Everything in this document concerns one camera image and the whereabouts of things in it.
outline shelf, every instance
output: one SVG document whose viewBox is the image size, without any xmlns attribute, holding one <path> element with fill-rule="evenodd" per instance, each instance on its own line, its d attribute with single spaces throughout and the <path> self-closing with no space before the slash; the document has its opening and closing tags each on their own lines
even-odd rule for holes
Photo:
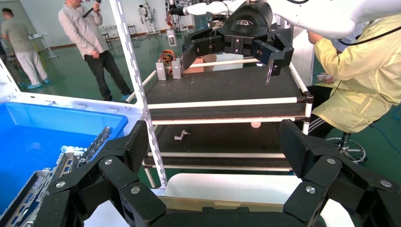
<svg viewBox="0 0 401 227">
<path fill-rule="evenodd" d="M 272 77 L 269 85 L 265 84 L 265 75 L 266 67 L 184 74 L 181 79 L 156 82 L 146 97 L 152 105 L 302 96 L 288 67 L 281 70 L 280 76 Z M 305 104 L 151 109 L 150 115 L 154 124 L 201 120 L 203 123 L 266 122 L 280 121 L 273 118 L 303 118 Z"/>
<path fill-rule="evenodd" d="M 191 134 L 174 140 L 183 130 Z M 249 123 L 166 125 L 157 141 L 165 168 L 290 171 L 278 133 L 279 123 L 263 123 L 258 129 Z M 145 166 L 154 166 L 151 155 Z"/>
</svg>

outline chair leg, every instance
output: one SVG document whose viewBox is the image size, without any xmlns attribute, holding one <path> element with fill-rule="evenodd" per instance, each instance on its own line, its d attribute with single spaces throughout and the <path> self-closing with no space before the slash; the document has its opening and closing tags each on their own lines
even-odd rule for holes
<svg viewBox="0 0 401 227">
<path fill-rule="evenodd" d="M 350 138 L 350 133 L 343 133 L 341 138 L 330 138 L 327 140 L 338 140 L 338 142 L 334 143 L 333 146 L 337 148 L 340 154 L 347 157 L 354 163 L 362 163 L 366 159 L 366 152 L 360 144 L 351 140 Z M 356 146 L 357 149 L 350 149 L 350 145 L 354 145 L 354 147 Z"/>
</svg>

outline blue plastic bin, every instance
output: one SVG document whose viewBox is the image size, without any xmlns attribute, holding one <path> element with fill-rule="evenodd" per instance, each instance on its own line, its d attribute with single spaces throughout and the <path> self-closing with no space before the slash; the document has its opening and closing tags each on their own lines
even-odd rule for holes
<svg viewBox="0 0 401 227">
<path fill-rule="evenodd" d="M 87 148 L 104 127 L 122 137 L 126 116 L 21 103 L 0 104 L 0 215 L 34 171 L 56 166 L 62 146 Z"/>
</svg>

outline logo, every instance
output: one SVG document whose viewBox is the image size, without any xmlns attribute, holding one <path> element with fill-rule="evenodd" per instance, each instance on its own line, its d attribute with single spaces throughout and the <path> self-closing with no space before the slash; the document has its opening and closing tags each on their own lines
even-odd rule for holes
<svg viewBox="0 0 401 227">
<path fill-rule="evenodd" d="M 235 24 L 244 26 L 253 25 L 253 23 L 249 20 L 238 20 Z"/>
</svg>

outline white pants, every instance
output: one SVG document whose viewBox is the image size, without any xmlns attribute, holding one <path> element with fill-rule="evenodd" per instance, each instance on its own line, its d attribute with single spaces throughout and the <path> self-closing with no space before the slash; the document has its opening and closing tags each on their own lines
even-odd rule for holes
<svg viewBox="0 0 401 227">
<path fill-rule="evenodd" d="M 32 85 L 39 84 L 39 80 L 37 77 L 37 71 L 39 72 L 40 78 L 42 80 L 47 79 L 46 71 L 40 62 L 39 55 L 36 51 L 29 51 L 29 52 L 22 52 L 22 53 L 15 53 L 19 63 L 22 66 L 22 69 L 28 75 L 29 79 L 31 80 Z"/>
</svg>

